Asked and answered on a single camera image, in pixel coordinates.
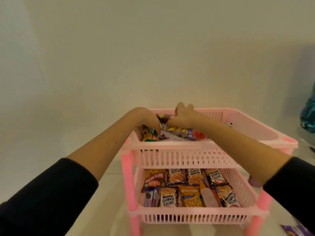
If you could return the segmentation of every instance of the person's right hand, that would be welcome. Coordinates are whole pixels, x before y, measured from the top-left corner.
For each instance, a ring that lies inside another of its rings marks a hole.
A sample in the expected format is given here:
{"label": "person's right hand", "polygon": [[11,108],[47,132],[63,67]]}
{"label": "person's right hand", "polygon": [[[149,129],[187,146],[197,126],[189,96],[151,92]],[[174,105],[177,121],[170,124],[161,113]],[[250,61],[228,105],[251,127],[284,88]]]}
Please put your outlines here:
{"label": "person's right hand", "polygon": [[179,103],[175,109],[176,116],[167,122],[169,127],[181,127],[185,129],[195,128],[196,121],[201,113],[194,110],[194,106],[189,104],[187,107],[183,103]]}

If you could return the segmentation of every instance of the person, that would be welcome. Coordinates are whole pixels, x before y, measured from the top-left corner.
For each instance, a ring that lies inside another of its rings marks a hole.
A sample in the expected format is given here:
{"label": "person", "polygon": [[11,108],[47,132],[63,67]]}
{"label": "person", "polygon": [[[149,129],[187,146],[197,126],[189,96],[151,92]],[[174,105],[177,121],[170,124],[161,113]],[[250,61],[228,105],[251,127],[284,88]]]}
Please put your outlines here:
{"label": "person", "polygon": [[[311,232],[315,167],[264,145],[179,103],[170,127],[205,133],[259,180],[264,190]],[[65,235],[98,187],[105,170],[136,128],[161,126],[146,108],[129,111],[107,130],[45,170],[0,206],[0,235]]]}

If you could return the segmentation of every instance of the person's left arm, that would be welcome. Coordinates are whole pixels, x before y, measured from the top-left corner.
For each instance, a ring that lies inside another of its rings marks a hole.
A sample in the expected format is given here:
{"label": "person's left arm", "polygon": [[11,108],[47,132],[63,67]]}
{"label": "person's left arm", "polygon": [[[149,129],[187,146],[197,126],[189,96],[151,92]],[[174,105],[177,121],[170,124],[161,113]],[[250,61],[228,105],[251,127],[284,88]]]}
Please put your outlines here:
{"label": "person's left arm", "polygon": [[112,159],[140,125],[161,131],[152,111],[135,108],[29,182],[0,205],[0,235],[65,235]]}

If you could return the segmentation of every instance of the upper basket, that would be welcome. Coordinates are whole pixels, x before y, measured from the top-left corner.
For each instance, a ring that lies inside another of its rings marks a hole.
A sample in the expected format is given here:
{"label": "upper basket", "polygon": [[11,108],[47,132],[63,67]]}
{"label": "upper basket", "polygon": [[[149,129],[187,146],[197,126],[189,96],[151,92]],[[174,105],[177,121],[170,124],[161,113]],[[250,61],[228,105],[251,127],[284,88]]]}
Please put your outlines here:
{"label": "upper basket", "polygon": [[[174,109],[151,110],[156,114],[174,114]],[[298,147],[296,140],[237,109],[197,108],[196,111],[221,122],[230,122],[234,129],[273,148],[287,149],[289,153]],[[133,163],[141,168],[241,168],[211,139],[140,142],[132,132],[120,150],[121,155],[130,153]]]}

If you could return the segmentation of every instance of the lower basket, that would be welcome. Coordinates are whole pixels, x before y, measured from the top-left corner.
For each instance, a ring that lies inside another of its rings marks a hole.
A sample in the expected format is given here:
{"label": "lower basket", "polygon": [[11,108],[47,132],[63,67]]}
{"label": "lower basket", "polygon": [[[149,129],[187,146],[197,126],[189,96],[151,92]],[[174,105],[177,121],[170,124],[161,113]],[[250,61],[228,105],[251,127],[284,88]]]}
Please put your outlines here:
{"label": "lower basket", "polygon": [[237,169],[221,169],[221,172],[233,187],[242,208],[144,207],[145,193],[141,193],[141,188],[145,170],[137,168],[135,186],[138,207],[132,214],[139,215],[144,223],[150,224],[244,224],[250,221],[252,216],[264,217],[269,213],[257,207],[258,194]]}

